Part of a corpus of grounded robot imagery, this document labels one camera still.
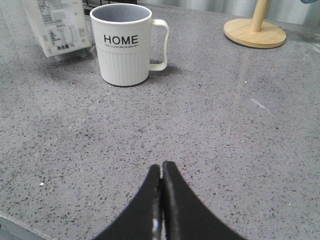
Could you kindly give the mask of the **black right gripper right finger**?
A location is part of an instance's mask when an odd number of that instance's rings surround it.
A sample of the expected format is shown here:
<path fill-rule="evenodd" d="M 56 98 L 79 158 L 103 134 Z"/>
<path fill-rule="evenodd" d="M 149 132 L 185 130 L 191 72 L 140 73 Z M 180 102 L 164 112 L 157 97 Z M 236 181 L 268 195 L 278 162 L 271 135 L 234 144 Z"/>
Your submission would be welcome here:
<path fill-rule="evenodd" d="M 242 240 L 185 182 L 173 161 L 162 164 L 162 206 L 168 240 Z"/>

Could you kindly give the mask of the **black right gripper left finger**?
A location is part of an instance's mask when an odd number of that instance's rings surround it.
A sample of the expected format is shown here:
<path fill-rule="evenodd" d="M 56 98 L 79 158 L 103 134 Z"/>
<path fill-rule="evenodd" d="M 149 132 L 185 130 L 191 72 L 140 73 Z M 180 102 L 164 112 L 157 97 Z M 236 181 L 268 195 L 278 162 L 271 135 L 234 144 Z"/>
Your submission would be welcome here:
<path fill-rule="evenodd" d="M 95 240 L 159 240 L 162 233 L 162 180 L 153 164 L 134 198 Z"/>

